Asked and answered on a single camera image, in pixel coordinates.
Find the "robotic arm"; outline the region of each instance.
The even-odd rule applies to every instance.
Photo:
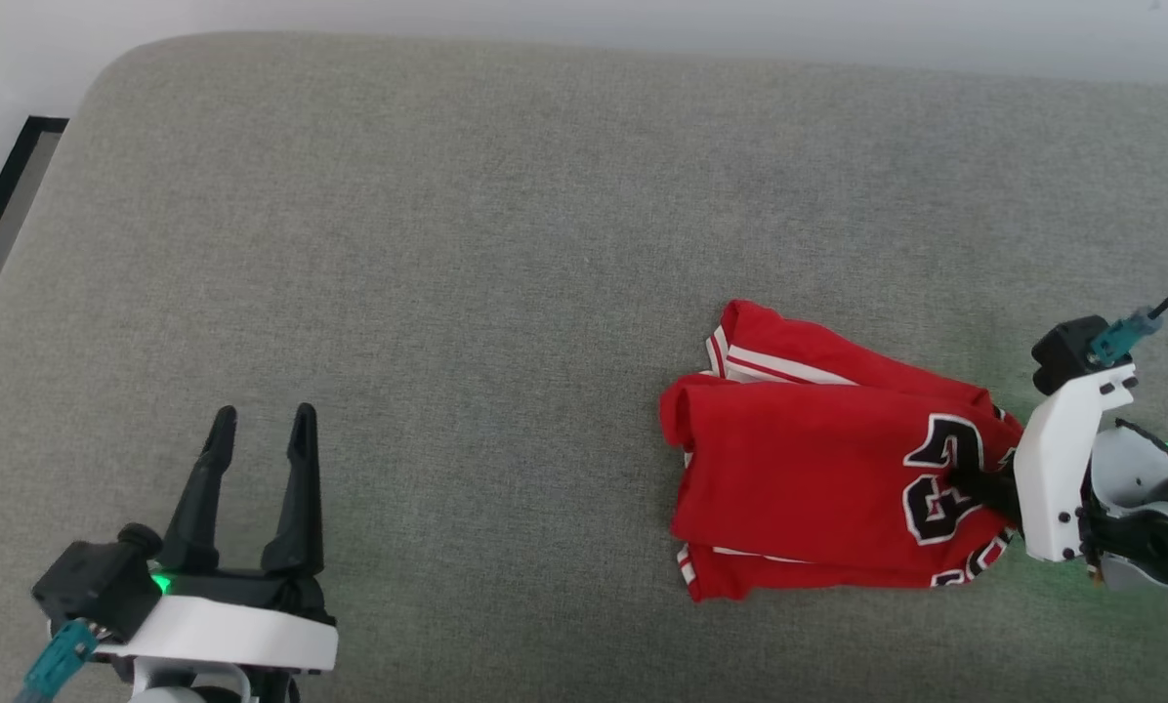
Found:
[[[997,473],[954,472],[959,488],[1021,525],[1036,559],[1084,557],[1111,589],[1168,589],[1168,441],[1133,423],[1100,431],[1104,413],[1134,401],[1129,349],[1161,326],[1168,298],[1108,325],[1056,326],[1031,350],[1031,415],[1013,462]]]
[[[215,515],[236,410],[218,410],[162,540],[130,524],[114,544],[75,542],[33,587],[54,641],[18,699],[47,702],[97,660],[133,685],[132,703],[297,703],[294,676],[336,660],[336,620],[315,580],[325,569],[317,437],[304,403],[276,538],[259,569],[221,569]],[[230,687],[195,687],[199,675]]]

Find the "basketball jersey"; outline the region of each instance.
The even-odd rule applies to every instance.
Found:
[[[1004,550],[1004,518],[947,483],[1000,471],[1022,436],[985,389],[743,300],[707,352],[660,404],[686,451],[672,531],[694,600],[948,586]]]

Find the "red jersey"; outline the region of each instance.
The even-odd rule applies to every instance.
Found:
[[[1022,436],[985,389],[742,300],[707,348],[711,370],[661,397],[688,458],[672,531],[694,600],[946,586],[1004,550],[1004,518],[946,481],[999,471]]]

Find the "gray fabric surface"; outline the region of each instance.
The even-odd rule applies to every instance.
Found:
[[[307,35],[134,50],[0,280],[0,697],[75,538],[164,528],[242,413],[253,565],[315,404],[322,699],[1168,699],[1168,605],[968,587],[693,605],[656,399],[732,297],[1029,413],[1050,325],[1168,288],[1168,88]],[[1127,417],[1168,434],[1168,326]],[[828,500],[848,500],[825,497]],[[62,699],[127,690],[90,668]]]

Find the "white stripe trim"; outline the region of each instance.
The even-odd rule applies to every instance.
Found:
[[[749,364],[759,367],[759,369],[772,370],[772,373],[781,373],[790,375],[791,377],[806,380],[808,383],[822,383],[833,385],[857,385],[856,382],[842,377],[842,375],[836,375],[833,373],[825,373],[822,369],[815,369],[814,367],[799,363],[799,361],[780,360],[779,356],[763,355],[760,352],[752,352],[749,348],[742,348],[732,346],[728,348],[728,360],[746,361]],[[757,375],[760,370],[755,370],[746,366],[741,364],[725,364],[728,373],[731,369],[736,369],[737,373]],[[785,380],[772,375],[771,378]]]
[[[728,549],[726,547],[714,547],[715,555],[731,555],[732,557],[763,557],[763,559],[771,559],[772,562],[784,562],[786,564],[811,564],[813,562],[802,562],[800,559],[784,559],[784,557],[769,557],[766,555],[755,555],[752,551],[739,551],[739,549]]]
[[[691,586],[693,582],[696,580],[696,569],[693,569],[693,561],[688,555],[688,543],[683,543],[683,547],[679,548],[679,555],[675,555],[675,563],[679,564],[679,575],[683,577],[683,585]]]
[[[714,353],[715,343],[718,344],[717,355]],[[705,340],[705,356],[710,357],[710,370],[712,370],[714,375],[726,378],[726,368],[723,363],[728,357],[728,335],[723,333],[722,325],[715,328],[714,334]]]
[[[735,380],[739,383],[758,383],[766,380],[766,382],[773,383],[791,383],[787,378],[777,377],[777,375],[771,375],[767,373],[759,373],[757,369],[750,369],[749,367],[738,367],[736,364],[725,364],[728,380]]]

